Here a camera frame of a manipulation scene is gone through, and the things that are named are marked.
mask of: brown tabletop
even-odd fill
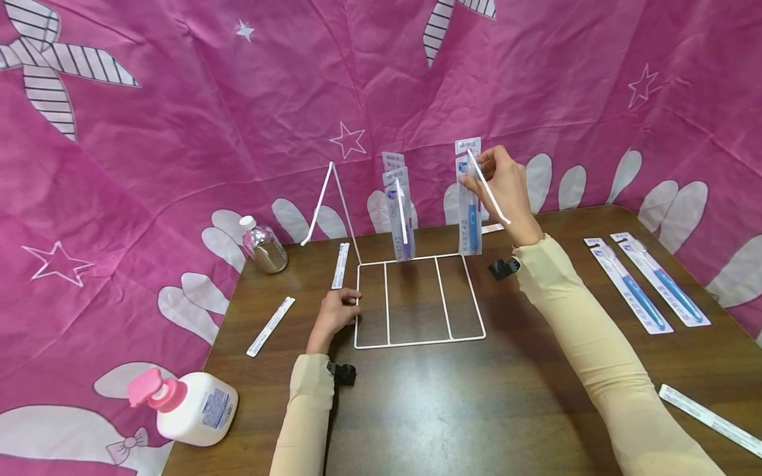
[[[609,312],[654,383],[666,383],[762,436],[762,350],[630,212],[601,206],[539,215],[579,275]],[[649,335],[582,238],[631,232],[712,321],[683,325],[645,277],[623,263],[674,328]],[[454,227],[416,232],[418,256],[457,251]],[[177,443],[165,476],[268,474],[296,357],[304,351],[320,301],[331,287],[339,243],[290,245],[288,268],[265,276],[244,269],[206,371],[235,387],[240,404],[216,446]],[[389,235],[357,239],[363,261],[393,259]],[[487,266],[507,259],[504,233],[485,235],[484,253],[466,258],[487,337],[470,342],[355,350],[352,329],[332,357],[357,367],[354,387],[338,388],[325,473],[338,475],[619,474],[603,421],[515,276],[495,282]],[[440,260],[455,337],[481,331],[459,257]],[[350,251],[346,286],[356,283]],[[447,337],[432,260],[387,267],[392,342]],[[383,266],[363,267],[360,345],[386,342]],[[296,303],[259,355],[245,351],[286,296]],[[574,309],[569,309],[574,317]],[[680,425],[727,474],[762,474],[762,460],[680,410]]]

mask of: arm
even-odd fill
[[[526,169],[501,145],[479,157],[518,247],[521,290],[545,316],[609,431],[624,474],[722,474],[672,418],[622,332],[580,280],[568,255],[532,215]],[[493,216],[484,186],[463,181]]]
[[[328,415],[334,379],[326,367],[334,335],[360,314],[360,293],[330,291],[323,299],[306,352],[296,359],[290,396],[270,467],[271,476],[320,476],[323,473]]]

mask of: black clip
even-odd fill
[[[516,273],[521,265],[516,258],[511,258],[507,262],[504,260],[497,260],[493,264],[489,265],[489,272],[495,277],[495,280],[504,280],[506,277],[513,273]]]
[[[354,366],[348,363],[340,366],[333,362],[329,362],[326,367],[339,385],[354,385],[354,380],[357,377],[357,369],[355,369]]]

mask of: arm sleeve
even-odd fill
[[[322,475],[334,395],[334,378],[327,364],[328,356],[322,354],[296,360],[270,476]]]
[[[545,316],[604,419],[626,475],[723,474],[672,418],[640,359],[548,235],[516,250],[521,290]]]

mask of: white wire frame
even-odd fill
[[[315,231],[315,224],[317,223],[318,213],[320,212],[320,206],[323,204],[323,198],[325,197],[325,190],[328,188],[328,182],[331,179],[331,171],[333,171],[334,178],[336,179],[336,186],[338,187],[338,194],[339,194],[339,197],[341,198],[341,205],[344,207],[344,214],[347,216],[347,224],[349,226],[349,232],[351,233],[352,242],[354,243],[354,252],[357,255],[357,262],[359,263],[357,265],[357,290],[358,291],[360,290],[360,268],[365,266],[383,265],[384,296],[385,296],[385,302],[386,302],[386,343],[378,344],[378,345],[369,345],[369,346],[358,346],[357,335],[360,330],[360,319],[357,319],[354,322],[354,348],[357,350],[388,349],[393,347],[424,346],[424,345],[433,344],[433,343],[466,342],[469,340],[485,339],[487,337],[487,331],[484,327],[482,312],[481,310],[479,310],[479,303],[476,301],[476,294],[474,293],[474,286],[473,286],[473,282],[471,281],[471,274],[469,272],[468,264],[466,263],[466,257],[461,255],[460,253],[451,253],[451,254],[437,254],[437,255],[431,255],[431,256],[422,256],[422,257],[412,258],[412,261],[432,260],[432,259],[434,260],[434,265],[437,268],[437,280],[439,281],[439,291],[440,291],[440,295],[442,296],[442,308],[444,310],[444,319],[445,319],[445,322],[447,323],[448,338],[439,339],[439,340],[422,340],[417,342],[392,343],[391,331],[390,331],[391,327],[389,326],[389,281],[387,280],[386,265],[390,263],[397,263],[397,261],[390,260],[390,261],[376,261],[373,263],[363,263],[362,258],[360,258],[360,249],[357,246],[357,239],[354,234],[354,229],[352,228],[352,220],[349,217],[349,211],[347,210],[347,201],[344,199],[344,191],[341,189],[341,181],[338,178],[338,171],[336,170],[336,165],[333,162],[330,162],[328,164],[328,170],[325,173],[325,180],[323,181],[323,187],[320,190],[320,197],[318,198],[318,204],[315,207],[315,211],[312,214],[312,222],[309,225],[307,236],[302,240],[301,245],[302,246],[306,245],[312,239],[312,233]],[[487,184],[483,175],[479,174],[479,179],[482,181],[482,183],[485,184],[487,188],[489,188],[489,185]],[[502,216],[502,211],[500,210],[500,206],[497,204],[497,202],[495,202],[495,199],[492,198],[491,193],[490,193],[490,200],[492,200],[493,206],[495,206],[497,211]],[[400,216],[401,216],[401,219],[403,222],[403,228],[404,228],[405,217],[403,215],[401,206],[400,206],[400,209],[401,209]],[[452,326],[450,325],[450,314],[447,312],[447,302],[444,298],[444,288],[442,286],[442,275],[439,271],[439,259],[446,258],[446,257],[455,257],[455,256],[460,256],[461,260],[463,261],[463,269],[466,271],[466,278],[469,281],[471,297],[474,301],[474,307],[476,308],[476,315],[479,318],[479,326],[481,326],[481,329],[482,329],[482,334],[479,336],[474,336],[474,337],[454,337],[453,336]]]

